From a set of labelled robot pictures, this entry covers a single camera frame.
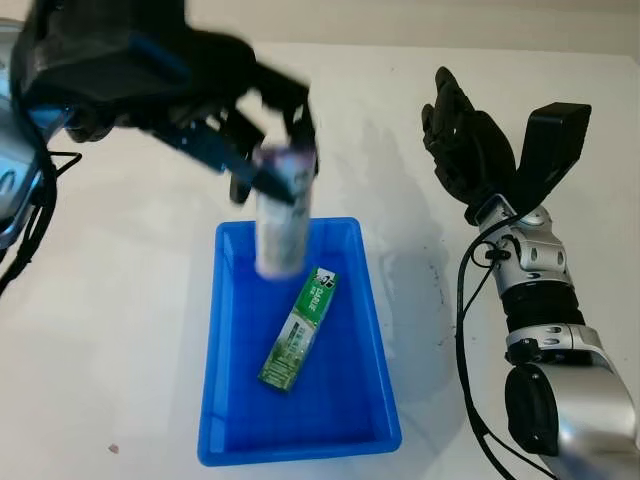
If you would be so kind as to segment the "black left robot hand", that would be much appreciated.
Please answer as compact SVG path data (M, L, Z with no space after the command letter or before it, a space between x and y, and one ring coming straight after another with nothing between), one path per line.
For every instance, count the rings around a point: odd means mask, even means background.
M289 147L310 153L316 142L309 88L257 60L244 41L197 30L162 41L135 34L72 66L64 103L72 110L66 130L75 142L97 142L115 127L139 129L209 168L228 169L236 203L254 189L293 204L293 189L274 168L251 160L264 135L237 103L258 93L281 114Z

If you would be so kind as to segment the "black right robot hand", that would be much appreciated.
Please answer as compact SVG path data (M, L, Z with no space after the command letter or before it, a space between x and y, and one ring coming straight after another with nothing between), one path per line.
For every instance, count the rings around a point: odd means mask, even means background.
M474 108L449 69L437 70L435 84L435 103L421 112L423 144L445 190L475 209L506 190L516 173L514 153L499 126Z

